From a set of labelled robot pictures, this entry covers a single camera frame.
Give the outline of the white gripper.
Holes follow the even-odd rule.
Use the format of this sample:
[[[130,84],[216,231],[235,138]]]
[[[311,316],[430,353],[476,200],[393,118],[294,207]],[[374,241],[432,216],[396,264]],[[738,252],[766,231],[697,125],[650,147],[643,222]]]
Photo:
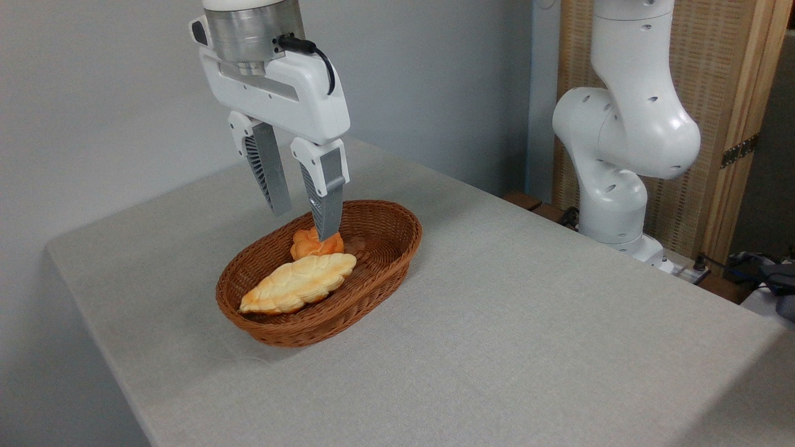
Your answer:
[[[335,235],[343,187],[350,181],[345,146],[338,138],[350,129],[350,116],[341,85],[329,94],[324,62],[287,52],[270,60],[265,74],[241,74],[210,48],[199,47],[199,54],[214,96],[233,110],[228,124],[238,153],[248,161],[272,212],[279,216],[292,209],[273,130],[277,127],[301,137],[290,148],[301,164],[319,240]]]

